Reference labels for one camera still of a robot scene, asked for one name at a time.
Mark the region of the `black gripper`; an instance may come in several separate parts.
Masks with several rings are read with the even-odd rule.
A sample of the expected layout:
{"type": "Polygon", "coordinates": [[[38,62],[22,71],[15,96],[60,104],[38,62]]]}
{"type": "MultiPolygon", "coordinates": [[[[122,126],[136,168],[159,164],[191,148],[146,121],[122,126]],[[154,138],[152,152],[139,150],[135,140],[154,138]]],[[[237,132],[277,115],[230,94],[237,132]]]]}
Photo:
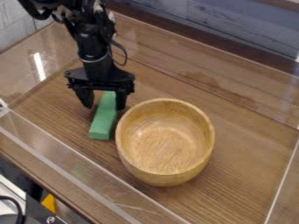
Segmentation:
{"type": "Polygon", "coordinates": [[[135,76],[122,70],[114,61],[110,49],[100,54],[86,54],[79,51],[79,60],[83,67],[71,69],[64,76],[83,106],[94,107],[95,94],[92,89],[116,91],[116,109],[127,106],[127,95],[135,92],[135,76]]]}

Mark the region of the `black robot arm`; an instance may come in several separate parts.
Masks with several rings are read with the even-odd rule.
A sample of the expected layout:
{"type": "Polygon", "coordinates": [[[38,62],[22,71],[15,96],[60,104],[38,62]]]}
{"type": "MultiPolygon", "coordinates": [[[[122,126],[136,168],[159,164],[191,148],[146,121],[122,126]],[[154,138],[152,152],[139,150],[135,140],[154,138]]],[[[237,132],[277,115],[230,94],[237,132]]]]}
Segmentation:
{"type": "Polygon", "coordinates": [[[63,24],[76,41],[83,67],[64,72],[68,88],[91,109],[95,90],[116,94],[116,110],[127,105],[135,92],[135,76],[120,66],[127,64],[127,49],[114,40],[116,22],[106,0],[18,0],[36,20],[52,18],[63,24]]]}

